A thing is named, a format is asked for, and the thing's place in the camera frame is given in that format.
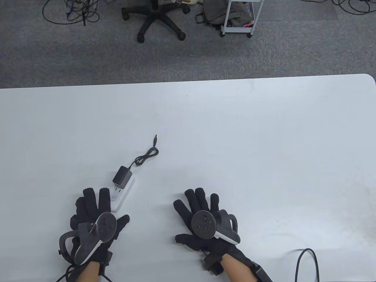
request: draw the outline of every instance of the black glove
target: black glove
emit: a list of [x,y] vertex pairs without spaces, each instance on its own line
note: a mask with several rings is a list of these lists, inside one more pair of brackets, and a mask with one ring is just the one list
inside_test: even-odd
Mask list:
[[[71,217],[70,226],[72,230],[78,229],[80,223],[94,223],[97,218],[104,212],[111,212],[110,191],[108,188],[102,188],[99,191],[99,202],[97,201],[93,188],[86,188],[83,191],[83,197],[79,197],[76,201],[76,214]],[[88,262],[95,261],[106,266],[111,259],[112,253],[108,251],[112,242],[118,238],[120,231],[129,222],[129,215],[124,215],[117,220],[117,228],[113,238],[107,243],[102,243],[88,259]],[[72,239],[73,250],[72,253],[80,246],[80,239],[74,237]]]
[[[178,212],[178,214],[183,219],[185,225],[188,229],[193,233],[191,227],[191,221],[193,215],[198,211],[219,211],[218,203],[219,203],[219,196],[217,194],[211,194],[210,196],[210,209],[208,207],[208,202],[205,198],[205,192],[202,188],[197,188],[195,191],[192,189],[188,189],[184,192],[185,196],[188,199],[189,206],[191,211],[183,204],[181,200],[176,200],[174,202],[174,208]],[[210,252],[210,257],[216,260],[212,261],[212,268],[208,270],[212,270],[216,275],[223,272],[222,266],[219,262],[222,260],[222,256],[225,254],[229,254],[238,261],[241,261],[245,265],[250,268],[254,267],[254,263],[244,256],[244,254],[238,250],[235,245],[219,238],[211,238],[208,240],[201,239],[196,234],[189,235],[189,234],[179,234],[175,236],[175,241],[177,243],[183,244],[191,248],[195,251],[203,251],[203,252]]]

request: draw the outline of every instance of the bare skin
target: bare skin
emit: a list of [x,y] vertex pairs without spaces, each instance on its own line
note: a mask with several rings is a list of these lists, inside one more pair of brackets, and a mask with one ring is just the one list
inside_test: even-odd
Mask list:
[[[229,254],[222,257],[221,265],[231,282],[257,282],[257,278],[245,264],[233,258]],[[91,261],[76,282],[97,282],[99,262]]]
[[229,254],[222,257],[221,265],[231,282],[257,282],[250,268]]

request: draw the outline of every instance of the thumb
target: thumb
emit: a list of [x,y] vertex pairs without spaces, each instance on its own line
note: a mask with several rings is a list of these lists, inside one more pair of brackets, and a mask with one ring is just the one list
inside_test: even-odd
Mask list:
[[127,225],[128,222],[129,222],[129,215],[127,215],[127,214],[123,215],[122,217],[120,217],[117,220],[116,232],[115,232],[115,235],[113,237],[115,240],[119,236],[120,231],[123,230],[123,228]]
[[175,242],[188,246],[194,251],[199,251],[199,241],[195,235],[178,234],[175,236]]

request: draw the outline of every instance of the white cart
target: white cart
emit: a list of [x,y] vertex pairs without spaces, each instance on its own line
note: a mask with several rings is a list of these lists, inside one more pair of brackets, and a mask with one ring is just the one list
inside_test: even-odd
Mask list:
[[[252,27],[227,27],[227,21],[229,20],[229,14],[230,14],[230,8],[231,8],[231,2],[251,2],[251,13],[252,18],[255,19],[255,22],[253,23]],[[260,2],[260,7],[257,11],[257,16],[255,17],[255,10],[253,8],[254,2]],[[224,20],[224,25],[221,26],[221,32],[219,35],[223,37],[226,32],[235,32],[235,33],[246,33],[248,38],[251,38],[253,35],[253,32],[255,30],[258,18],[260,16],[260,12],[262,9],[262,6],[264,5],[264,0],[229,0],[229,5],[227,6],[227,13],[226,13],[226,19]]]

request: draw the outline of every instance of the chair base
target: chair base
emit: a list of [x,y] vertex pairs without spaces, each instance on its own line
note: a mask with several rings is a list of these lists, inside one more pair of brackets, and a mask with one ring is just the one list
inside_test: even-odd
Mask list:
[[165,4],[159,6],[158,10],[149,9],[146,6],[136,6],[131,8],[122,8],[121,9],[121,15],[123,17],[123,20],[127,21],[129,20],[130,16],[129,14],[140,14],[145,15],[146,20],[144,21],[144,24],[141,26],[140,31],[137,34],[137,41],[139,43],[144,43],[145,41],[145,33],[147,29],[151,26],[151,24],[155,20],[160,20],[167,26],[169,26],[173,31],[175,31],[177,38],[180,41],[183,41],[185,39],[185,33],[181,31],[180,28],[177,27],[177,25],[166,15],[166,13],[176,10],[176,9],[183,9],[184,14],[188,14],[191,9],[188,7],[187,4]]

